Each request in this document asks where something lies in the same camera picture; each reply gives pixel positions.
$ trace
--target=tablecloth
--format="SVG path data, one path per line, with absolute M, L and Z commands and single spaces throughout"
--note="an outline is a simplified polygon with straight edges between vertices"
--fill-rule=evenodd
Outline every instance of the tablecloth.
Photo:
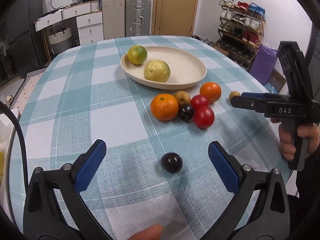
M 211 105 L 212 127 L 201 130 L 179 118 L 160 122 L 152 116 L 149 105 L 154 96 L 172 91 L 140 85 L 124 74 L 120 59 L 135 44 L 179 48 L 202 60 L 207 76 L 186 91 L 194 96 L 205 82 L 220 84 L 221 99 Z M 254 111 L 234 109 L 228 99 L 233 90 L 266 92 L 231 59 L 193 38 L 131 37 L 69 49 L 48 66 L 20 119 L 29 179 L 35 167 L 59 169 L 102 139 L 106 157 L 81 196 L 103 228 L 114 239 L 127 239 L 160 223 L 165 228 L 163 239 L 200 239 L 233 197 L 208 158 L 210 142 L 219 141 L 241 164 L 255 170 L 277 167 L 285 181 L 290 175 L 270 120 Z M 167 152 L 182 157 L 179 173 L 161 167 L 159 160 Z M 17 137 L 9 174 L 12 208 L 22 230 L 25 192 Z M 76 228 L 58 190 L 56 194 L 67 222 Z M 254 199 L 239 226 L 253 204 Z

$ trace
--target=wooden door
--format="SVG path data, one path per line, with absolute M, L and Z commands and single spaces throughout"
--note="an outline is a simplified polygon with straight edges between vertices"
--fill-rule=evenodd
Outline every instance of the wooden door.
M 154 35 L 191 36 L 197 0 L 157 0 Z

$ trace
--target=plate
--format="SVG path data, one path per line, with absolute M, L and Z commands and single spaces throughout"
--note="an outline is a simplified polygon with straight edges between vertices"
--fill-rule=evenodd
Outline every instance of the plate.
M 185 89 L 198 84 L 207 74 L 207 68 L 203 62 L 189 52 L 165 46 L 145 48 L 148 57 L 142 65 L 133 65 L 127 58 L 127 54 L 121 58 L 124 72 L 142 85 L 166 90 Z M 146 80 L 143 76 L 145 66 L 155 59 L 163 60 L 169 65 L 171 75 L 166 83 Z

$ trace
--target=plate rim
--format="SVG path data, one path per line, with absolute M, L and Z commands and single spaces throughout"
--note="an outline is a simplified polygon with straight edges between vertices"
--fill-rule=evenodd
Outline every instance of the plate rim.
M 185 50 L 183 50 L 183 49 L 179 49 L 179 48 L 174 48 L 174 47 L 169 47 L 169 46 L 146 46 L 145 48 L 158 48 L 158 47 L 181 50 L 181 51 L 183 51 L 184 53 L 188 53 L 188 54 L 190 54 L 192 57 L 195 57 L 195 58 L 197 58 L 198 60 L 200 60 L 198 57 L 196 57 L 195 55 L 191 54 L 190 52 L 185 51 Z M 129 76 L 134 76 L 134 75 L 132 75 L 131 73 L 129 73 L 129 72 L 124 68 L 124 66 L 122 65 L 122 60 L 123 60 L 124 57 L 127 56 L 127 54 L 128 54 L 128 52 L 126 52 L 126 53 L 121 57 L 121 59 L 120 59 L 120 65 L 121 65 L 122 69 L 124 70 L 124 72 L 125 72 L 126 74 L 128 74 Z M 205 78 L 205 76 L 207 75 L 207 71 L 208 71 L 208 69 L 207 69 L 207 67 L 205 66 L 205 64 L 204 64 L 201 60 L 200 60 L 200 62 L 204 65 L 205 74 L 204 74 L 204 76 L 201 77 L 199 80 L 193 81 L 193 82 L 176 84 L 176 83 L 157 82 L 157 81 L 152 81 L 152 80 L 148 80 L 148 79 L 142 79 L 142 78 L 139 78 L 139 77 L 136 77 L 136 76 L 134 76 L 134 77 L 137 78 L 137 79 L 139 79 L 139 80 L 145 80 L 145 81 L 147 81 L 147 82 L 151 82 L 151 83 L 153 83 L 153 84 L 160 84 L 160 85 L 183 86 L 183 85 L 196 84 L 196 83 L 200 82 L 201 80 L 203 80 L 203 79 Z

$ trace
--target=small brown fruit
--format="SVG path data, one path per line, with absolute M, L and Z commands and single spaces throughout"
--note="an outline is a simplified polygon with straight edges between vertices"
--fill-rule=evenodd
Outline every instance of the small brown fruit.
M 179 105 L 190 104 L 191 98 L 189 94 L 185 91 L 179 91 L 174 94 L 174 97 L 177 99 Z
M 234 96 L 240 97 L 240 93 L 238 91 L 232 91 L 229 95 L 229 100 L 231 101 L 231 98 L 233 98 Z

